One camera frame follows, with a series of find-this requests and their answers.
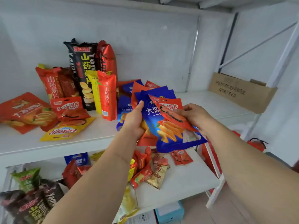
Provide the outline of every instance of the person's left hand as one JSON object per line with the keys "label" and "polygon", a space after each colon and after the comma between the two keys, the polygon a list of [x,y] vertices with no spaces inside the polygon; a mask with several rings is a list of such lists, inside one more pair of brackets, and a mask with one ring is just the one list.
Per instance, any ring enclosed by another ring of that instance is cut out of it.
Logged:
{"label": "person's left hand", "polygon": [[129,131],[133,133],[133,136],[139,139],[144,134],[144,129],[140,127],[142,121],[141,110],[144,107],[144,102],[140,101],[136,108],[127,114],[123,127],[123,131]]}

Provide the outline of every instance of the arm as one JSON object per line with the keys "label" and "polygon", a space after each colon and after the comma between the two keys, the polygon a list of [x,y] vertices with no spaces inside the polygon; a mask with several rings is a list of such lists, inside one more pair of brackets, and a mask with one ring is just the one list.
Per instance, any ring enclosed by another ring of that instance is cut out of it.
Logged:
{"label": "arm", "polygon": [[299,174],[248,145],[202,107],[178,111],[213,144],[225,179],[260,223],[299,222]]}
{"label": "arm", "polygon": [[143,106],[141,101],[127,114],[103,155],[55,205],[43,224],[112,224],[126,189],[137,140],[144,133],[139,127]]}

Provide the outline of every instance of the person's right hand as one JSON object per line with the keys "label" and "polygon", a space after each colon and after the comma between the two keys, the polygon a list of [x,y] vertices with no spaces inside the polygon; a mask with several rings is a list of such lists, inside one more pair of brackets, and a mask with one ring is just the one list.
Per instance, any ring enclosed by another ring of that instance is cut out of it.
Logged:
{"label": "person's right hand", "polygon": [[174,111],[184,116],[193,126],[198,127],[200,133],[207,135],[205,128],[215,120],[203,107],[195,104],[187,104],[183,110],[174,109]]}

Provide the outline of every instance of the forearm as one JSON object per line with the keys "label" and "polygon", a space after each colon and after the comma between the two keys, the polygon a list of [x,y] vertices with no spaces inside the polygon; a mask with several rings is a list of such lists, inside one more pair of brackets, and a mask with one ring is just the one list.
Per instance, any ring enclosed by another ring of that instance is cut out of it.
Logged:
{"label": "forearm", "polygon": [[55,205],[44,224],[111,224],[126,188],[137,138],[122,129],[101,158]]}
{"label": "forearm", "polygon": [[261,223],[297,222],[299,175],[222,124],[205,127],[232,191]]}

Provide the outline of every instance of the black snack bag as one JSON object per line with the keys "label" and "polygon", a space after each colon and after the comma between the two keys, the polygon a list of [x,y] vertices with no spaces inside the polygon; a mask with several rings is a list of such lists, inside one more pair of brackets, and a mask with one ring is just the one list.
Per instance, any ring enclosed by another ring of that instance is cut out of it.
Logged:
{"label": "black snack bag", "polygon": [[59,184],[55,181],[42,179],[39,188],[43,190],[47,203],[51,208],[64,196]]}
{"label": "black snack bag", "polygon": [[95,53],[97,51],[97,43],[81,43],[80,45],[73,42],[63,42],[69,49],[70,62],[77,79],[80,81],[79,93],[83,98],[84,108],[88,111],[95,110],[95,100],[92,93],[92,84],[89,81],[86,71],[97,70],[95,63]]}
{"label": "black snack bag", "polygon": [[17,203],[18,214],[29,223],[40,223],[44,220],[50,209],[45,201],[43,191],[38,190],[25,196]]}
{"label": "black snack bag", "polygon": [[13,190],[0,193],[1,205],[15,218],[16,224],[28,224],[28,222],[18,214],[17,202],[25,197],[22,190]]}

